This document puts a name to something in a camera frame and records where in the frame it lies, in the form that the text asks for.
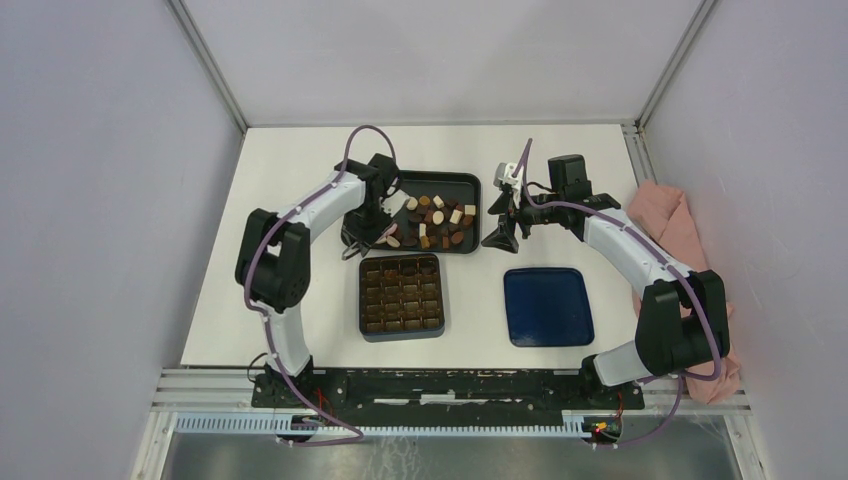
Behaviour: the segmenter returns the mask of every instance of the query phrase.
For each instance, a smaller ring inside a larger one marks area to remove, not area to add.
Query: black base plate
[[[625,410],[645,408],[642,391],[631,384],[589,395],[579,376],[555,370],[319,370],[310,363],[295,382],[316,405],[320,389],[339,419],[362,427],[561,426],[562,410],[615,411],[620,404]],[[421,395],[449,392],[456,399],[488,401],[450,406],[420,402]],[[388,405],[376,399],[408,403]],[[256,377],[251,405],[303,406],[267,365]]]

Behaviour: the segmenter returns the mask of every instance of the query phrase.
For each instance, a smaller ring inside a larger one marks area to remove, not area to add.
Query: dark tray with compartments
[[[359,264],[359,331],[366,340],[432,338],[444,330],[435,255],[376,257]]]

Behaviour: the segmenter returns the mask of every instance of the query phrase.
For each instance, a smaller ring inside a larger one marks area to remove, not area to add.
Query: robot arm
[[[313,200],[307,208],[297,210],[272,238],[271,248],[260,257],[250,298],[264,304],[270,312],[264,322],[266,334],[290,375],[298,375],[311,357],[303,339],[300,316],[300,301],[310,280],[310,244],[344,216],[342,240],[348,245],[348,253],[343,258],[351,258],[357,252],[364,256],[391,225],[408,198],[398,190],[398,175],[394,161],[383,155],[375,155],[368,165],[349,160],[335,187]],[[335,173],[330,175],[324,184],[333,182],[335,177]],[[390,189],[395,193],[387,196]],[[290,211],[300,204],[298,201],[281,211]],[[262,209],[248,216],[235,271],[240,285],[244,285],[248,265],[262,238],[277,220],[277,213]]]
[[[559,224],[600,252],[633,286],[642,298],[635,339],[584,359],[581,375],[589,385],[611,387],[666,375],[712,358],[698,318],[681,316],[680,305],[686,308],[693,305],[673,272],[680,274],[694,290],[706,312],[719,355],[726,356],[730,339],[721,278],[711,270],[692,272],[692,268],[674,259],[636,228],[612,197],[593,195],[582,156],[550,159],[548,170],[551,188],[547,189],[548,193],[531,196],[534,200],[531,204],[520,181],[523,167],[501,164],[495,186],[503,193],[489,209],[490,214],[499,215],[498,228],[482,244],[515,253],[518,251],[516,225],[523,238],[527,238],[533,225]],[[550,202],[587,208],[564,208]]]

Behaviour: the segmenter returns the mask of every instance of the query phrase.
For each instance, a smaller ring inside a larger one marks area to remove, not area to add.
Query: white table surface
[[[278,211],[317,186],[341,160],[351,128],[263,128],[247,133],[215,239],[182,363],[246,365],[266,343],[258,315],[242,304],[234,266],[245,220],[255,208]],[[596,193],[626,205],[636,181],[618,125],[390,127],[401,169],[468,172],[483,185],[482,232],[497,219],[485,210],[497,198],[499,162],[517,161],[533,137],[529,180],[548,184],[547,159],[579,153]],[[362,132],[351,158],[388,154],[382,138]],[[312,281],[302,302],[304,335],[316,366],[401,368],[578,368],[587,355],[633,339],[631,288],[599,253],[555,226],[533,227],[517,255],[479,247],[468,255],[439,254],[446,328],[441,337],[366,342],[357,327],[358,257],[343,262],[341,220],[312,244]],[[519,348],[509,341],[503,275],[520,267],[574,267],[589,292],[595,341],[585,347]]]

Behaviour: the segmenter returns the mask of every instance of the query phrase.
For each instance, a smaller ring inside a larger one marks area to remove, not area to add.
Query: pink cloth
[[[627,215],[674,258],[699,272],[709,268],[682,190],[646,181],[630,202]],[[636,295],[633,296],[633,307],[638,315],[642,302]],[[686,316],[690,314],[688,309],[681,308],[681,311]],[[730,317],[732,313],[733,306],[728,303],[727,316]],[[713,404],[721,402],[739,389],[739,359],[733,351],[732,343],[730,353],[721,361],[722,371],[718,379],[712,382],[686,379],[686,386],[692,398]],[[702,363],[689,368],[688,371],[709,375],[713,373],[713,363]]]

